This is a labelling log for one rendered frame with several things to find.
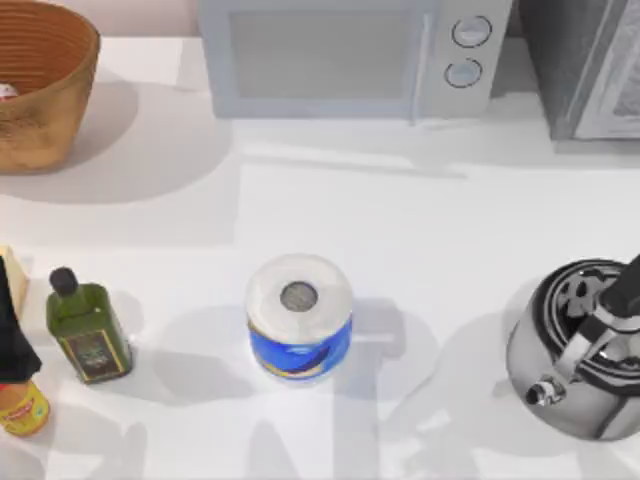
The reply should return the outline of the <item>blue and white paper roll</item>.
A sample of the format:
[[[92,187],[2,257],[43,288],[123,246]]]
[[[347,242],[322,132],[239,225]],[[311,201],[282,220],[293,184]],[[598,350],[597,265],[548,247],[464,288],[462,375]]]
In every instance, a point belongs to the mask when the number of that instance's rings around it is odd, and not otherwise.
[[[345,274],[313,254],[284,254],[247,286],[249,341],[258,363],[289,381],[329,374],[347,356],[354,295]]]

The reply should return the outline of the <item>microwave door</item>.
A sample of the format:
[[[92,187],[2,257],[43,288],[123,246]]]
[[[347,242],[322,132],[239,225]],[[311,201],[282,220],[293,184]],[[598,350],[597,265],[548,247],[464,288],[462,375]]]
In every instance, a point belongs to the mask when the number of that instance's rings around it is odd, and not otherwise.
[[[411,118],[433,0],[198,0],[217,117]]]

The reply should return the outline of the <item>pale microwave oven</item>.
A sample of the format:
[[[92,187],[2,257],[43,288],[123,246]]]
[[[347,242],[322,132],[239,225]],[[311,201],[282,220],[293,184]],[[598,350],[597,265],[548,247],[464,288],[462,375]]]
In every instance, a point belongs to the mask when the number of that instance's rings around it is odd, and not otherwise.
[[[222,118],[476,117],[513,0],[198,0]]]

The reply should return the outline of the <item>round microwave knob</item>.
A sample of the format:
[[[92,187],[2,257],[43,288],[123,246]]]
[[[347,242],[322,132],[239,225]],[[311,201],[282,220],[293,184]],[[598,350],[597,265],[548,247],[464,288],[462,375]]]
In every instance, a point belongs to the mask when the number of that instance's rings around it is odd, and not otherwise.
[[[476,15],[458,20],[451,30],[452,40],[461,48],[477,48],[488,41],[492,24],[485,17]]]
[[[465,89],[474,86],[483,75],[480,62],[472,58],[449,64],[444,71],[444,79],[452,88]]]

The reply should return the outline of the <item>green oil bottle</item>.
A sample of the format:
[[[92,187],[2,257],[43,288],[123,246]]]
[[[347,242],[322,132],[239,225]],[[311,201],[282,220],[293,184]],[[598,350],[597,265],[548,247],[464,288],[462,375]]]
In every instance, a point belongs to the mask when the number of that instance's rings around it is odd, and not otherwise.
[[[130,373],[132,351],[107,289],[79,282],[68,267],[54,269],[49,283],[47,328],[79,379],[94,384]]]

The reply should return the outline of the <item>silver kettle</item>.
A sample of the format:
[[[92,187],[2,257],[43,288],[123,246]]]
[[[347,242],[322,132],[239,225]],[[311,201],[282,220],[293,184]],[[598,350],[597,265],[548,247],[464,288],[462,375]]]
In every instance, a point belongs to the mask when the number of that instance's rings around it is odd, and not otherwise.
[[[640,254],[548,274],[509,335],[511,384],[541,421],[614,441],[640,433]]]

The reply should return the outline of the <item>pale wooden block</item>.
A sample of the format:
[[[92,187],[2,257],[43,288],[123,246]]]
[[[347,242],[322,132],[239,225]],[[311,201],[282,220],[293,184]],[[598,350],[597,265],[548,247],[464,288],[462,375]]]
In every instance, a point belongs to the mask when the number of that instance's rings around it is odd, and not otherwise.
[[[0,257],[5,264],[14,310],[17,317],[21,318],[29,286],[29,278],[10,246],[0,245]]]

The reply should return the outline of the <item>brown woven basket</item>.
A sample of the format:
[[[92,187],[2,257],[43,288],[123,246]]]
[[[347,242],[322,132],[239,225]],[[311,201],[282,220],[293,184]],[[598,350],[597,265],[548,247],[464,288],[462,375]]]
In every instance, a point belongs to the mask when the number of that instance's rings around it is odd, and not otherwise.
[[[63,164],[91,95],[101,36],[83,15],[38,0],[0,0],[0,174]]]

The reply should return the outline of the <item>yellow bottle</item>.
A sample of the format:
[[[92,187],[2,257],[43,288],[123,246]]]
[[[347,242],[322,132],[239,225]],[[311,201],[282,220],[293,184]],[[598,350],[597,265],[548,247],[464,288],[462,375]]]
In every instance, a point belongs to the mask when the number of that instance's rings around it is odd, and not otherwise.
[[[48,421],[50,403],[32,380],[0,384],[0,426],[9,434],[27,437]]]

